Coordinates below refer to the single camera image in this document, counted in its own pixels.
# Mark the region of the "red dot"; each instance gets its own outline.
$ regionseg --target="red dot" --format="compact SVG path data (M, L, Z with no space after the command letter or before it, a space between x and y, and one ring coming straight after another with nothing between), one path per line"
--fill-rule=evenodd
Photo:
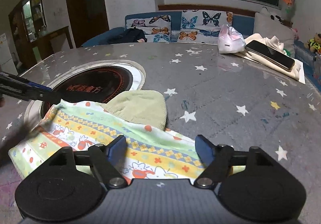
M150 126L150 125L146 125L146 126L145 126L145 130L146 130L146 131L151 131L151 126Z

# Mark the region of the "white refrigerator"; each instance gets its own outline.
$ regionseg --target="white refrigerator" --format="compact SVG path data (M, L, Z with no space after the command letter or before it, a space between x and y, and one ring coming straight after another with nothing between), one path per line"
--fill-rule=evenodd
M0 35L0 67L4 72L18 75L5 34Z

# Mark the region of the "beige cloth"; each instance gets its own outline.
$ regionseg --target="beige cloth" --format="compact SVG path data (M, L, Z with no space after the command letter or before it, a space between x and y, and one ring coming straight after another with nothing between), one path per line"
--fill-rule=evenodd
M164 96L158 91L123 91L100 106L126 121L151 125L162 131L165 128L166 103Z
M248 44L249 42L251 42L253 40L259 41L259 42L261 42L261 43L263 43L263 44L265 44L265 45L267 45L277 51L280 51L283 54L286 54L285 51L283 50L283 43L280 43L279 40L277 39L277 37L275 37L275 36L272 37L272 39L269 39L269 38L262 38L262 36L260 34L252 34L251 36L249 36L248 38L245 39L245 42L246 42L246 44ZM248 52L245 50L244 52L237 53L237 55L241 56L241 57L246 56L252 60L258 61L259 63L261 63L261 64L263 64L273 70L276 70L284 75L287 75L297 81L300 78L299 71L300 71L301 65L299 62L297 62L296 59L294 59L295 64L294 64L291 72L288 72L256 53Z

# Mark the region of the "plastic bag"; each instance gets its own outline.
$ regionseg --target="plastic bag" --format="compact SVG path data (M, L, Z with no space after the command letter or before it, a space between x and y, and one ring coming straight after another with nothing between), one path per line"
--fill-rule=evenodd
M219 53L238 53L243 52L245 40L234 27L223 25L219 32L218 47Z

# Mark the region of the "gray pillow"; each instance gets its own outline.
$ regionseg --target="gray pillow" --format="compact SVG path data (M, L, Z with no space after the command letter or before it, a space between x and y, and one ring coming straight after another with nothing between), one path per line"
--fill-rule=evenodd
M255 13L253 33L259 33L263 38L267 37L269 39L276 36L280 43L284 43L284 48L294 58L294 33L291 28L279 24L265 15Z

